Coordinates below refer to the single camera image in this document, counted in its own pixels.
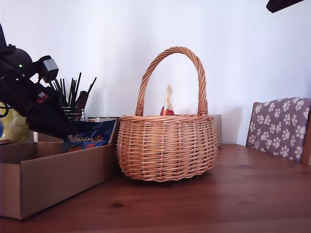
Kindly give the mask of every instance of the pen holder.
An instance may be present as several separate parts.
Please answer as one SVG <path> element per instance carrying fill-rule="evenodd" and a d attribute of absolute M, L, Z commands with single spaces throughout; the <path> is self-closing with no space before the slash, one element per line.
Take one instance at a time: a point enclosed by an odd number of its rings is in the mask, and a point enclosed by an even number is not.
<path fill-rule="evenodd" d="M 75 115 L 82 115 L 80 113 L 75 113 L 76 112 L 76 108 L 74 107 L 62 107 L 65 115 L 68 117 L 69 120 L 73 121 L 73 119 L 75 118 Z"/>

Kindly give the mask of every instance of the cardboard panel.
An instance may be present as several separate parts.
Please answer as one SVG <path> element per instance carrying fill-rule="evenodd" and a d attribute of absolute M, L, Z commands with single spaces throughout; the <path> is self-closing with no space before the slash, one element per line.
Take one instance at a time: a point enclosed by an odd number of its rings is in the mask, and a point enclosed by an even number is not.
<path fill-rule="evenodd" d="M 63 146 L 62 142 L 38 142 L 37 144 L 38 158 L 61 154 L 62 146 Z"/>
<path fill-rule="evenodd" d="M 63 140 L 43 133 L 38 133 L 38 142 L 63 142 Z"/>
<path fill-rule="evenodd" d="M 0 164 L 0 216 L 21 218 L 20 165 Z"/>
<path fill-rule="evenodd" d="M 107 180 L 116 167 L 113 144 L 21 162 L 22 218 Z"/>
<path fill-rule="evenodd" d="M 303 144 L 303 151 L 301 156 L 301 163 L 311 165 L 311 124 L 310 124 L 311 114 L 308 117 L 308 126 L 306 131 L 305 142 Z"/>
<path fill-rule="evenodd" d="M 0 163 L 19 164 L 37 158 L 35 142 L 0 146 Z"/>

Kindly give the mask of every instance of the wood grain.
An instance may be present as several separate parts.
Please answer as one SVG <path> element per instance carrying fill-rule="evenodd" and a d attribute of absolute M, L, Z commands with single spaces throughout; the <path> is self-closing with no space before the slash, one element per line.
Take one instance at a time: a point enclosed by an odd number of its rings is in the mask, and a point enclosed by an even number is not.
<path fill-rule="evenodd" d="M 177 182 L 118 176 L 1 233 L 311 232 L 311 168 L 224 145 L 213 169 Z"/>

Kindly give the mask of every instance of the woven wicker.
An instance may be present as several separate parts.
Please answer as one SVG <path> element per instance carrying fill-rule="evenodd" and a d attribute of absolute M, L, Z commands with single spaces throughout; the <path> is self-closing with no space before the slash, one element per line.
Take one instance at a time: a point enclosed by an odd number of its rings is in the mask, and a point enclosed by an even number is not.
<path fill-rule="evenodd" d="M 183 53 L 194 63 L 199 76 L 197 115 L 143 116 L 148 80 L 168 55 Z M 144 181 L 178 181 L 201 175 L 213 167 L 217 136 L 207 114 L 205 72 L 200 59 L 188 48 L 172 47 L 160 53 L 142 77 L 136 116 L 122 116 L 118 160 L 122 172 Z"/>

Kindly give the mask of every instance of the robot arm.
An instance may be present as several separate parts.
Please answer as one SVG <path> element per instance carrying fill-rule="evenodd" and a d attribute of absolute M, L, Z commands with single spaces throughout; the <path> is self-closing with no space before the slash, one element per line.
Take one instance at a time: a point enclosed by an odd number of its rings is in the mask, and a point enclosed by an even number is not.
<path fill-rule="evenodd" d="M 34 83 L 30 78 L 36 73 L 39 80 Z M 29 129 L 65 139 L 76 129 L 60 108 L 58 92 L 40 84 L 41 79 L 53 81 L 57 73 L 58 67 L 50 56 L 32 62 L 27 52 L 7 46 L 0 25 L 0 101 L 7 111 L 10 106 L 26 117 Z"/>

